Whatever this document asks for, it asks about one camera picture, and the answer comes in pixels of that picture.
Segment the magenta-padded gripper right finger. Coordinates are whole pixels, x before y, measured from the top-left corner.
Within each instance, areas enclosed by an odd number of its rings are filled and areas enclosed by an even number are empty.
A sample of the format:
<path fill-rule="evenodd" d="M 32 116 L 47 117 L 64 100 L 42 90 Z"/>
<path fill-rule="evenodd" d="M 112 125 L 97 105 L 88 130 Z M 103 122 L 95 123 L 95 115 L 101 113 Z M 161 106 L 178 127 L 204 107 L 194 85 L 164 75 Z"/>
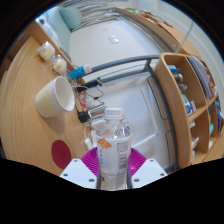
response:
<path fill-rule="evenodd" d="M 128 189 L 141 188 L 166 176 L 167 173 L 154 158 L 146 159 L 140 152 L 131 149 L 127 174 Z"/>

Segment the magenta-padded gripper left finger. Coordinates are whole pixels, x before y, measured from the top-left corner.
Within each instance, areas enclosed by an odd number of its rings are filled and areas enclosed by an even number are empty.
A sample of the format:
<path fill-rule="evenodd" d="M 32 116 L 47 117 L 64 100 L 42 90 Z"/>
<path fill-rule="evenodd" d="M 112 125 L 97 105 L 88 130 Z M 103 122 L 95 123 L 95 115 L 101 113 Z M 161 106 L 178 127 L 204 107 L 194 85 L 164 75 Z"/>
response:
<path fill-rule="evenodd" d="M 72 159 L 60 177 L 80 187 L 97 189 L 99 186 L 97 149 L 90 150 L 81 159 Z"/>

